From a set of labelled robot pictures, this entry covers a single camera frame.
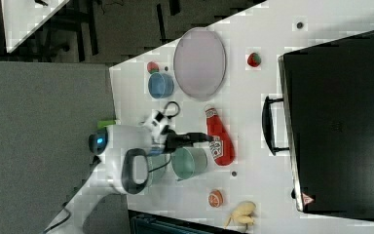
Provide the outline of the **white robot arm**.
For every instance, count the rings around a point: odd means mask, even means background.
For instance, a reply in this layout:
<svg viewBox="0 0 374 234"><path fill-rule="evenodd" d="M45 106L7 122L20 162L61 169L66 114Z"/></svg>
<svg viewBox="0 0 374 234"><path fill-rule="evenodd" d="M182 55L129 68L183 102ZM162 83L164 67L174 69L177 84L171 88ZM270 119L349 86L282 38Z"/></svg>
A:
<svg viewBox="0 0 374 234"><path fill-rule="evenodd" d="M212 142L213 137L204 133L176 133L170 127L170 117L157 110L139 126L103 127L89 136L89 148L99 163L43 234L84 234L86 219L104 197L135 195L147 187L150 157L206 141Z"/></svg>

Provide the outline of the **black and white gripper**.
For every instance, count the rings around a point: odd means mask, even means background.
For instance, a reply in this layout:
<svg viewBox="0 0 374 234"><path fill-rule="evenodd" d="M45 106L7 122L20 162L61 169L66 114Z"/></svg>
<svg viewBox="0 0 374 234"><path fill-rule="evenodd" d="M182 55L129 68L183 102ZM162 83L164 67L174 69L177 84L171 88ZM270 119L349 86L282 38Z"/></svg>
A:
<svg viewBox="0 0 374 234"><path fill-rule="evenodd" d="M161 111L153 110L142 126L151 133L151 154L170 154L177 148L192 143L212 142L213 137L204 133L188 133L187 136L178 135L169 126L170 119Z"/></svg>

